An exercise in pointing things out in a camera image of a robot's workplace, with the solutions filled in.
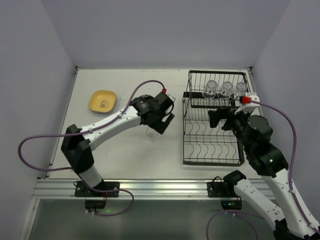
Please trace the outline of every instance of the white table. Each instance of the white table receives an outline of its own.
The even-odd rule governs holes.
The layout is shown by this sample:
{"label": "white table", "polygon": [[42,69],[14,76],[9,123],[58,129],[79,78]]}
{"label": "white table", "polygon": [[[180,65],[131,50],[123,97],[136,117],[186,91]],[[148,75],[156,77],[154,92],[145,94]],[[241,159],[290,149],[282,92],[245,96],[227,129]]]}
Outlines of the white table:
{"label": "white table", "polygon": [[[246,70],[248,88],[253,91]],[[94,152],[95,166],[104,179],[122,180],[200,180],[240,170],[249,179],[260,179],[248,161],[240,167],[185,167],[183,166],[182,134],[182,96],[186,91],[189,69],[80,69],[68,105],[62,132],[72,124],[77,127],[95,123],[106,115],[94,113],[89,109],[91,95],[97,90],[113,91],[117,101],[113,112],[123,108],[135,87],[146,80],[159,80],[164,83],[167,93],[176,98],[173,113],[175,118],[155,141],[146,135],[147,126],[126,130],[100,145]],[[140,88],[136,96],[149,94],[155,96],[162,90],[157,83],[149,83]],[[59,140],[53,159],[53,168],[65,167],[69,163],[60,150]],[[77,179],[70,170],[55,171],[50,179]]]}

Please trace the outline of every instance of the black and white robotic arm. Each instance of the black and white robotic arm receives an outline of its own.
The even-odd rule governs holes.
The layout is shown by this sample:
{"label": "black and white robotic arm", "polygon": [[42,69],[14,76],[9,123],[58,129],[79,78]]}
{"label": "black and white robotic arm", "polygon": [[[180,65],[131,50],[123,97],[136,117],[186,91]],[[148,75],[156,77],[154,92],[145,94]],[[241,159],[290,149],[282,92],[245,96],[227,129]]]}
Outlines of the black and white robotic arm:
{"label": "black and white robotic arm", "polygon": [[[244,103],[242,107],[210,110],[210,127],[215,128],[221,119],[226,120],[222,129],[231,130],[236,136],[249,164],[269,186],[279,206],[261,194],[238,170],[223,178],[222,189],[234,192],[253,206],[273,229],[277,240],[320,239],[316,233],[317,229],[320,230],[320,224],[310,213],[293,182],[293,191],[290,190],[289,165],[282,152],[270,143],[273,129],[265,117],[251,115],[259,104],[248,99],[259,102],[257,95],[247,93],[247,97],[241,99]],[[292,192],[301,209],[297,207]],[[301,212],[311,224],[305,221]]]}
{"label": "black and white robotic arm", "polygon": [[163,134],[174,115],[174,102],[160,92],[156,97],[142,95],[133,99],[122,110],[93,124],[67,128],[61,150],[73,171],[91,188],[103,190],[103,178],[94,165],[92,151],[113,136],[139,125],[147,125]]}

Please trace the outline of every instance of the metal frame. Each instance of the metal frame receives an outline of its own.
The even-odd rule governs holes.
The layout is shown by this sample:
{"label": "metal frame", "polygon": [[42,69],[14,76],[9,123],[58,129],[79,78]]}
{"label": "metal frame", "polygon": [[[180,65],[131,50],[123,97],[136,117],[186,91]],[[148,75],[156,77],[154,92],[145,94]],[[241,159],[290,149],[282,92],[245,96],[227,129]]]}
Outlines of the metal frame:
{"label": "metal frame", "polygon": [[[76,67],[75,76],[77,77],[78,67]],[[238,70],[243,72],[248,79],[249,90],[255,91],[254,82],[250,70]],[[52,166],[56,151],[52,155],[50,167]],[[34,188],[31,199],[31,204],[28,209],[25,222],[20,235],[20,240],[27,240],[30,237],[32,227],[39,208],[40,200],[84,200],[84,197],[75,197],[74,182],[78,179],[50,179],[50,174],[46,175],[46,179],[38,179]],[[209,198],[207,192],[207,182],[212,179],[199,180],[133,180],[133,179],[105,179],[105,181],[120,182],[122,189],[129,190],[137,200],[206,200],[220,201],[230,198]],[[275,200],[275,197],[268,185],[261,179],[251,179],[252,185],[258,189],[263,195],[270,200]],[[127,193],[120,192],[117,200],[130,200],[131,197]]]}

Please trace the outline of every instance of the rack wire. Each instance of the rack wire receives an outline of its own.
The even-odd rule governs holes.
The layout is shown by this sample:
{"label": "rack wire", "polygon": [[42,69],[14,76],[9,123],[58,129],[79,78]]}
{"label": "rack wire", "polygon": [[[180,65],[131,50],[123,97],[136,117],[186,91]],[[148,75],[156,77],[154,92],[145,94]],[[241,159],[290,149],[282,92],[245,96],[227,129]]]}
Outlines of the rack wire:
{"label": "rack wire", "polygon": [[186,91],[182,98],[183,116],[183,164],[197,166],[241,166],[244,152],[232,131],[222,130],[225,120],[216,128],[210,128],[208,111],[223,107],[239,107],[233,97],[219,93],[215,98],[204,98],[202,91],[209,80],[219,87],[226,81],[235,86],[247,83],[243,72],[190,70]]}

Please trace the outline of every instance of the dish rack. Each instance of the dish rack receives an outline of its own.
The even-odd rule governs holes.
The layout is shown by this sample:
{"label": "dish rack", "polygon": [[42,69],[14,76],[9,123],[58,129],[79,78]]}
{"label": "dish rack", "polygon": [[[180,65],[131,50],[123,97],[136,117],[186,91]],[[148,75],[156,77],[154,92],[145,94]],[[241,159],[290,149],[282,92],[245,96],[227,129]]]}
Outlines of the dish rack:
{"label": "dish rack", "polygon": [[232,131],[221,129],[226,121],[221,120],[216,128],[210,128],[208,115],[209,110],[214,111],[219,107],[239,107],[240,103],[232,97],[221,96],[219,91],[214,98],[204,98],[202,91],[209,80],[218,83],[217,89],[227,81],[233,86],[240,82],[247,84],[243,72],[189,71],[186,91],[182,98],[183,164],[241,166],[245,162],[244,152]]}

